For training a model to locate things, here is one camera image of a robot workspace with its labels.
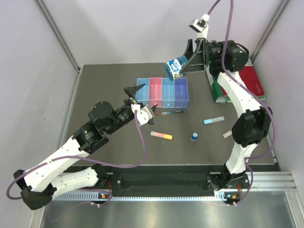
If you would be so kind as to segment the blue end drawer bin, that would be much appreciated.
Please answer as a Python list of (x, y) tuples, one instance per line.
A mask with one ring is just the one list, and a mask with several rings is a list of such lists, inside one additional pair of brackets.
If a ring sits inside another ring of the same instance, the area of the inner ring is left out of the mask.
[(138, 78), (137, 86), (145, 84), (139, 91), (136, 93), (136, 100), (142, 102), (144, 105), (147, 105), (149, 102), (149, 78)]

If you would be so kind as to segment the blue round jar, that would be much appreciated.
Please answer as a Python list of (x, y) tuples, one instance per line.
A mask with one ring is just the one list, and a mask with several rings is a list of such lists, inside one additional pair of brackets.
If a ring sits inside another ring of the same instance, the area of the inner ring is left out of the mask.
[(169, 62), (165, 63), (165, 71), (170, 81), (174, 81), (178, 78), (184, 77), (181, 73), (182, 67), (188, 62), (185, 56), (180, 56)]

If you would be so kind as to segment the pink plastic drawer bin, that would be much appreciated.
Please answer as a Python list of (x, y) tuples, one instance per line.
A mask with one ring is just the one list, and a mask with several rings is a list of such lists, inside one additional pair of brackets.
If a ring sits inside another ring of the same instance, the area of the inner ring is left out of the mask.
[(162, 78), (151, 77), (149, 84), (149, 105), (162, 107)]

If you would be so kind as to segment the light blue drawer bin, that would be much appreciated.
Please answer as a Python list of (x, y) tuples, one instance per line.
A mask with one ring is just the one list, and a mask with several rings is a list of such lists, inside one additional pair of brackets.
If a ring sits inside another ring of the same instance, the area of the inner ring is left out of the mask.
[(175, 101), (175, 82), (162, 78), (162, 108), (174, 108)]

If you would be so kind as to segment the green lever arch binder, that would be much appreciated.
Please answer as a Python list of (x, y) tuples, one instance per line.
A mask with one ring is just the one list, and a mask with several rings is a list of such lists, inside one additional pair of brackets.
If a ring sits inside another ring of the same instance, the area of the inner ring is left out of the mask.
[(217, 83), (215, 78), (210, 74), (209, 70), (206, 70), (209, 79), (209, 84), (212, 90), (212, 95), (215, 103), (231, 103), (225, 90)]

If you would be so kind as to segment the red folder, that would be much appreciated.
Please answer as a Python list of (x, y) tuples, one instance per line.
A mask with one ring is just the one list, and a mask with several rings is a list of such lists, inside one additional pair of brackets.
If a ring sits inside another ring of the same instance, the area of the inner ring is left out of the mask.
[(259, 99), (266, 99), (265, 92), (250, 58), (244, 68), (239, 71), (239, 75), (247, 89), (249, 89)]

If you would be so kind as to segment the purple plastic drawer bin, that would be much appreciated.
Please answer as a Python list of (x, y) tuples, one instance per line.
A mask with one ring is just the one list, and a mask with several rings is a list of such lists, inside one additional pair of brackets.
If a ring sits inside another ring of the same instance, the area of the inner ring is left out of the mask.
[(175, 80), (175, 108), (187, 108), (189, 101), (187, 79), (179, 78)]

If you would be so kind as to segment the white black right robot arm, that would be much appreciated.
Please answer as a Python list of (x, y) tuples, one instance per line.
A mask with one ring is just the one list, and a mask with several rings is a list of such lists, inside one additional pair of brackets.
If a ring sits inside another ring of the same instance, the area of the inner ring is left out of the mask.
[(181, 74), (208, 70), (227, 93), (238, 120), (232, 127), (234, 146), (230, 158), (218, 176), (209, 179), (214, 190), (233, 188), (245, 178), (246, 164), (253, 150), (268, 134), (272, 111), (263, 107), (246, 88), (239, 72), (249, 60), (249, 51), (233, 40), (208, 42), (204, 38), (189, 39), (184, 52), (186, 63)]

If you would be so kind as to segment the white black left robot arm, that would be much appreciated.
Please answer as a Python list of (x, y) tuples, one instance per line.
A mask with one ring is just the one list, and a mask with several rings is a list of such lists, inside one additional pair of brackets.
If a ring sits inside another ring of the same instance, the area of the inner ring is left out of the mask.
[(107, 101), (95, 104), (88, 114), (89, 121), (57, 151), (36, 167), (14, 173), (14, 179), (21, 189), (21, 199), (31, 210), (40, 209), (70, 191), (101, 189), (108, 185), (105, 162), (95, 161), (93, 166), (71, 174), (64, 174), (64, 171), (79, 160), (86, 161), (89, 155), (108, 143), (107, 135), (115, 133), (130, 121), (135, 121), (136, 127), (153, 124), (157, 106), (149, 107), (135, 98), (136, 92), (144, 86), (140, 84), (124, 88), (129, 98), (116, 110)]

